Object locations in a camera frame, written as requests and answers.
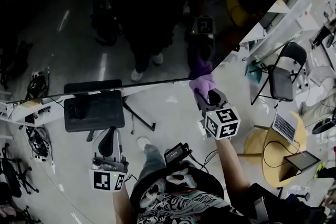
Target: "laptop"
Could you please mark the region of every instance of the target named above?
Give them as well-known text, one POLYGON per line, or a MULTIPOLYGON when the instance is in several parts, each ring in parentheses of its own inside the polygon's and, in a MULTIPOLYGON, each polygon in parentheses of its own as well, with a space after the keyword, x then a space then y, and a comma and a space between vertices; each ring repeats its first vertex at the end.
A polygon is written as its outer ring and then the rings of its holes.
POLYGON ((302 174, 304 171, 321 161, 308 151, 285 156, 284 159, 290 164, 290 167, 280 181, 302 174))
POLYGON ((272 128, 293 144, 297 127, 298 120, 289 111, 278 106, 272 128))

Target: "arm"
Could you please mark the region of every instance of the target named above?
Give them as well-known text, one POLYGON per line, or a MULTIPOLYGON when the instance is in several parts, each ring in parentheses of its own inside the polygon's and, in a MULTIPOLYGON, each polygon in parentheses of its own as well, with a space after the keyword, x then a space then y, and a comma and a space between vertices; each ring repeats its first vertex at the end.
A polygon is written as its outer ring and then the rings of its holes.
POLYGON ((133 211, 125 184, 123 184, 120 192, 113 193, 113 206, 114 211, 116 212, 115 222, 117 224, 136 223, 135 213, 133 211))
POLYGON ((237 200, 249 187, 250 183, 239 162, 237 153, 229 139, 216 140, 220 163, 225 178, 230 200, 237 200))

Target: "purple glove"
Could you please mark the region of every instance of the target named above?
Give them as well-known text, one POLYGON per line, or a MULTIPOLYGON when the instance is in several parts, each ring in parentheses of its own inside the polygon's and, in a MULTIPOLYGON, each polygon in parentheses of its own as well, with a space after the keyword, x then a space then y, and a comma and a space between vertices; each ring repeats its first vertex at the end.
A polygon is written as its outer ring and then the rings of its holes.
POLYGON ((195 92, 198 89, 200 94, 204 97, 206 101, 209 100, 208 92, 216 88, 216 83, 214 80, 214 75, 212 73, 198 77, 197 79, 189 82, 190 88, 195 92))

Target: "graphic t-shirt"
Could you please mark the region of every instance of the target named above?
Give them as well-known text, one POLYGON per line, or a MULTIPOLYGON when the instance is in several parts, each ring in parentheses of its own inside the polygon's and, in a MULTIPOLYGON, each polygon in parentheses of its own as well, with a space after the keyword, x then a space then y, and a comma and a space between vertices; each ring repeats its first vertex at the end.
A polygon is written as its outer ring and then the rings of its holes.
POLYGON ((157 171, 135 186, 138 224, 251 223, 224 200, 218 180, 197 168, 157 171))

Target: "white sneaker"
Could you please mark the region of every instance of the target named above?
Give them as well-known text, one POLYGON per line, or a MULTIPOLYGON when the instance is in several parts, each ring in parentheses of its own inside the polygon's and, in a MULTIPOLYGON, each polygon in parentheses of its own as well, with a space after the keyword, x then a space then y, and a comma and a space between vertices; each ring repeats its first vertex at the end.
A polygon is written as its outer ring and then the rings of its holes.
POLYGON ((138 73, 135 69, 133 70, 132 74, 131 74, 131 80, 133 80, 134 82, 137 82, 139 80, 141 80, 143 73, 138 73))
POLYGON ((138 145, 144 151, 146 145, 151 145, 152 143, 144 136, 138 138, 138 145))
POLYGON ((163 63, 163 55, 159 53, 158 55, 152 55, 152 61, 156 66, 159 66, 163 63))

